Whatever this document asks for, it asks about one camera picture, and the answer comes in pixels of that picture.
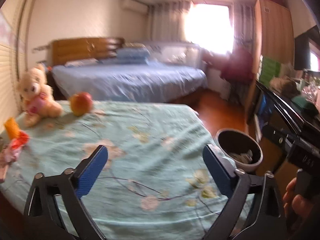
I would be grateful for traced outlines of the person's right hand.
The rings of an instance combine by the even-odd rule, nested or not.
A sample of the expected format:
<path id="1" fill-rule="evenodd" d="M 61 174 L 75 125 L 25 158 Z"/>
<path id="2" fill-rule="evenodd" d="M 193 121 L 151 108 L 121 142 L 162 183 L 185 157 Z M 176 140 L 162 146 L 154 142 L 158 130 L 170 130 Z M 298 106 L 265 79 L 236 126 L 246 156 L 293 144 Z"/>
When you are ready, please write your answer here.
<path id="1" fill-rule="evenodd" d="M 292 208 L 296 215 L 302 220 L 306 220 L 314 205 L 318 202 L 319 196 L 306 199 L 300 194 L 295 195 L 296 180 L 295 177 L 288 183 L 283 196 L 285 216 L 288 217 L 289 209 Z"/>

